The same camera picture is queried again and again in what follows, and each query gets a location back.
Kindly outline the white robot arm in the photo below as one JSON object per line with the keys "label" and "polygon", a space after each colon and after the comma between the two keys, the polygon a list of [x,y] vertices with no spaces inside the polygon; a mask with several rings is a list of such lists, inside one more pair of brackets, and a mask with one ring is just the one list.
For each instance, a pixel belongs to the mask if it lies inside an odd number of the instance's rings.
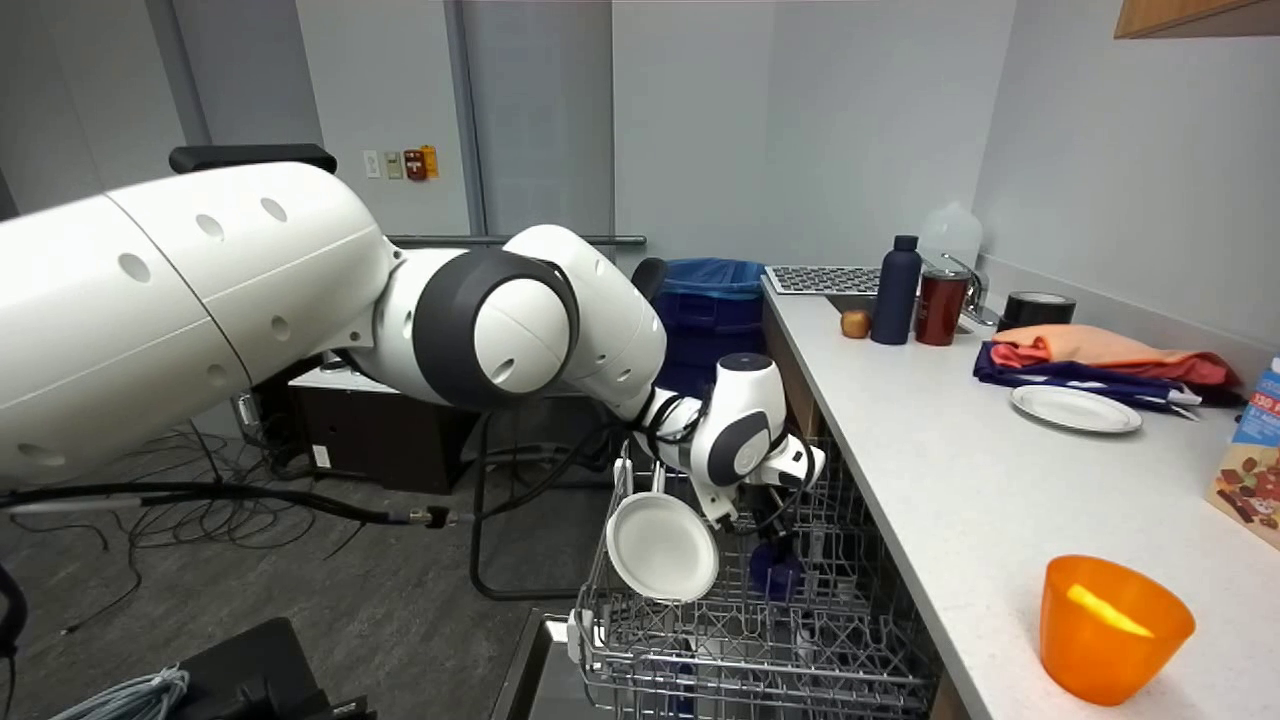
{"label": "white robot arm", "polygon": [[721,526],[741,490],[813,485],[782,368],[733,354],[710,397],[661,380],[654,300],[585,238],[401,247],[325,170],[144,180],[0,224],[0,473],[69,482],[293,366],[470,413],[571,393]]}

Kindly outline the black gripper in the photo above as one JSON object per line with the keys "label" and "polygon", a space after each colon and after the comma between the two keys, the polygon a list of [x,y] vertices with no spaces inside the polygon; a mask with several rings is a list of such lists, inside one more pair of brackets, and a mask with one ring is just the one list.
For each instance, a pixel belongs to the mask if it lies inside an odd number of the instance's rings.
{"label": "black gripper", "polygon": [[801,435],[763,441],[702,441],[691,449],[691,494],[714,528],[741,521],[748,490],[808,490],[820,482],[828,452]]}

